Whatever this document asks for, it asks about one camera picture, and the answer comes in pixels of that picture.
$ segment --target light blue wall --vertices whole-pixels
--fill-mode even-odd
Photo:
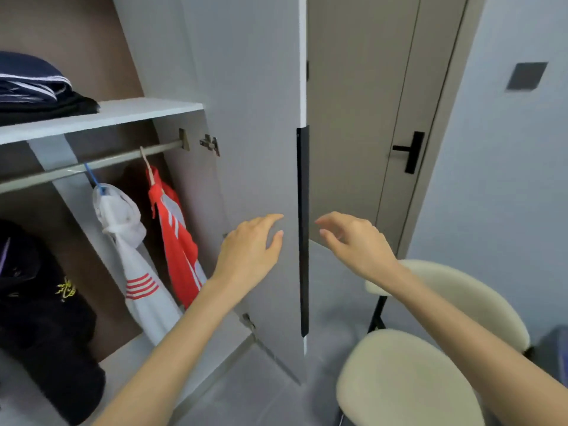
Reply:
[[[505,92],[530,61],[540,86]],[[568,324],[568,0],[487,0],[408,257],[484,281],[533,338]]]

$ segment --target hand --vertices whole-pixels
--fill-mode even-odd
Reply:
[[[283,231],[276,232],[266,248],[268,232],[282,214],[268,214],[238,225],[221,245],[217,266],[205,287],[220,290],[234,307],[274,267],[282,249]]]
[[[332,212],[319,217],[316,224],[321,226],[321,236],[339,260],[389,293],[393,280],[406,271],[385,236],[369,221]]]

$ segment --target door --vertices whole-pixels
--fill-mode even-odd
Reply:
[[[396,252],[465,1],[309,0],[310,221],[367,219]]]
[[[279,212],[280,261],[241,305],[304,380],[296,129],[306,124],[306,0],[181,0],[230,228]]]

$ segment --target metal hanging rod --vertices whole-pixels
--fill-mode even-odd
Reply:
[[[189,151],[188,140],[185,136],[185,132],[182,129],[180,129],[179,140],[171,143],[166,143],[164,145],[154,145],[144,148],[144,154],[151,156],[153,154],[160,154],[162,152],[176,148],[183,148]],[[88,161],[87,164],[91,169],[100,169],[102,167],[112,166],[113,164],[123,163],[125,161],[131,161],[141,157],[142,153],[139,149],[137,149],[134,151],[123,152],[122,154],[116,154],[110,157],[96,159],[94,161]],[[72,166],[62,167],[60,169],[36,173],[35,175],[11,179],[6,182],[0,183],[0,194],[8,193],[10,191],[23,190],[24,188],[33,187],[34,185],[44,184],[46,182],[52,182],[56,179],[67,178],[79,173],[84,173],[86,171],[87,169],[85,168],[85,164],[79,163],[73,164]]]

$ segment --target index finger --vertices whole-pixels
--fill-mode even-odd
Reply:
[[[268,231],[272,228],[275,222],[284,218],[282,214],[268,214],[258,223],[258,227],[266,231],[266,236],[268,236]]]
[[[340,228],[344,229],[347,223],[353,220],[352,215],[341,214],[340,212],[331,212],[330,214],[325,214],[320,216],[315,222],[317,225],[321,225],[324,228]]]

